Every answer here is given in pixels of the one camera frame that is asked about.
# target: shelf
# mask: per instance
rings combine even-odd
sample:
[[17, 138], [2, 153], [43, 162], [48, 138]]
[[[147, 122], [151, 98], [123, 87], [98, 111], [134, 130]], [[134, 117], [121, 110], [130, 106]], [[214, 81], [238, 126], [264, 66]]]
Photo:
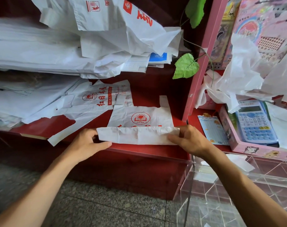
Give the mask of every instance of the shelf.
[[[114, 78], [102, 80], [105, 83], [114, 83], [120, 80], [126, 79], [126, 76], [133, 75], [127, 73], [123, 76], [116, 76]], [[186, 125], [186, 122], [181, 121], [182, 111], [181, 103], [179, 100], [178, 94], [170, 93], [167, 91], [169, 83], [166, 81], [171, 81], [164, 76], [165, 78], [161, 78], [163, 82], [162, 86], [159, 88], [155, 88], [151, 85], [143, 88], [139, 85], [136, 85], [136, 80], [138, 78], [142, 78], [143, 76], [148, 76], [150, 74], [142, 74], [138, 77], [128, 78], [131, 84], [131, 92], [134, 106], [146, 106], [146, 107], [159, 107], [159, 96], [160, 95], [167, 95], [169, 105], [171, 108], [172, 118], [174, 126], [183, 126]], [[90, 123], [85, 125], [83, 128], [98, 128], [98, 127], [106, 127], [108, 125], [109, 119], [111, 117], [112, 110], [108, 110], [99, 117], [92, 120]], [[30, 136], [38, 136], [44, 138], [50, 138], [52, 135], [60, 132], [61, 130], [65, 129], [66, 127], [74, 124], [74, 120], [70, 120], [64, 115], [55, 116], [50, 119], [48, 118], [41, 118], [40, 120], [34, 121], [31, 124], [25, 124], [21, 127], [13, 128], [10, 130], [11, 133], [19, 133], [23, 135], [30, 135]], [[79, 131], [74, 132], [73, 134], [66, 137], [63, 141], [71, 142]], [[130, 145], [130, 144], [117, 144], [114, 143], [109, 150], [116, 151], [116, 152], [124, 152], [124, 153], [131, 153], [136, 154], [139, 156], [150, 156], [154, 158], [172, 158], [176, 159], [177, 161], [184, 161], [189, 160], [188, 154], [182, 150], [179, 146], [159, 146], [159, 145]]]
[[[195, 109], [193, 110], [193, 113], [188, 117], [188, 122], [190, 125], [196, 127], [203, 135], [204, 131], [202, 129], [202, 126], [200, 124], [200, 121], [198, 119], [199, 115], [203, 115], [203, 113], [208, 113], [210, 115], [212, 115], [214, 113], [214, 110], [206, 110], [206, 109]], [[222, 150], [222, 151], [226, 151], [226, 152], [232, 152], [231, 147], [230, 146], [225, 146], [225, 145], [214, 145], [216, 146], [218, 149]]]

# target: tiled floor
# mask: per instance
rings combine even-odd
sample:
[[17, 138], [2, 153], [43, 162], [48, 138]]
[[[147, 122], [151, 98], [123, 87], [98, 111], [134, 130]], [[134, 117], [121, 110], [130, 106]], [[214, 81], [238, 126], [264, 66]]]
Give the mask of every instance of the tiled floor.
[[[0, 212], [39, 176], [0, 164]], [[171, 207], [171, 201], [66, 180], [43, 227], [173, 227]]]

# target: artificial leaf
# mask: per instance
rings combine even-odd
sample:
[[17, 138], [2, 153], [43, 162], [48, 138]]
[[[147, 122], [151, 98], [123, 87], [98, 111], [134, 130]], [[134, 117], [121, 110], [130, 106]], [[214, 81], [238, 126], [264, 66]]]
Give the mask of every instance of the artificial leaf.
[[196, 28], [204, 15], [203, 7], [206, 0], [189, 0], [186, 6], [186, 15], [190, 19], [192, 28]]
[[199, 64], [190, 53], [184, 54], [175, 63], [176, 70], [173, 79], [189, 78], [199, 70]]

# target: acrylic display case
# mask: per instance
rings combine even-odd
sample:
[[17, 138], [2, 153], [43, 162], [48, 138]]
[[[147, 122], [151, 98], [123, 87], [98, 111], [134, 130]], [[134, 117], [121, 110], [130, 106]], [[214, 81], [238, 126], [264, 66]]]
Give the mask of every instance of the acrylic display case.
[[[202, 161], [200, 158], [193, 160], [186, 179], [175, 194], [170, 212], [176, 226], [246, 226], [219, 179], [214, 183], [194, 179], [202, 172]], [[243, 173], [287, 211], [287, 162], [256, 156], [247, 156], [246, 161], [254, 169]]]

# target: blue calculator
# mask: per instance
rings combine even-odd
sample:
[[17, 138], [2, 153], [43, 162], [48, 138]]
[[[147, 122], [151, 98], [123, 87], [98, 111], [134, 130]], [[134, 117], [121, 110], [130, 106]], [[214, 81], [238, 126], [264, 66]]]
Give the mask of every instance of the blue calculator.
[[269, 145], [278, 142], [266, 111], [257, 99], [238, 102], [241, 109], [236, 112], [240, 132], [245, 142]]

